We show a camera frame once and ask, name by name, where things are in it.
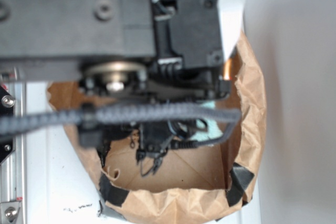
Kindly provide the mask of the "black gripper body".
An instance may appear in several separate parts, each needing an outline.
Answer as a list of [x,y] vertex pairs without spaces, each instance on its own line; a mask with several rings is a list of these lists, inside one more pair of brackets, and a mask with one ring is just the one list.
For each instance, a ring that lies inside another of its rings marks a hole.
[[[204,119],[217,122],[220,114],[201,106],[230,94],[228,67],[220,41],[217,0],[159,0],[154,4],[158,53],[149,63],[114,61],[87,69],[80,87],[87,94],[115,95],[116,120],[98,123],[97,152],[106,161],[109,144],[138,131],[138,164],[153,159],[142,176],[155,174],[169,150],[194,149],[224,143],[233,131],[230,112],[223,113],[223,135],[192,141],[207,131]],[[205,129],[196,126],[196,120]]]

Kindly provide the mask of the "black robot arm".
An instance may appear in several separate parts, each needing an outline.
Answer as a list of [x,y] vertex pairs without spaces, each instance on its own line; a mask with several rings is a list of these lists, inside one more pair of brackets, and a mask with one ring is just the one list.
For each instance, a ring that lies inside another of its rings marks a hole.
[[1,140],[74,124],[82,147],[106,160],[108,144],[138,131],[136,160],[155,174],[169,150],[227,141],[240,114],[208,101],[230,81],[218,0],[1,0],[1,81],[77,81],[109,98],[98,107],[1,115]]

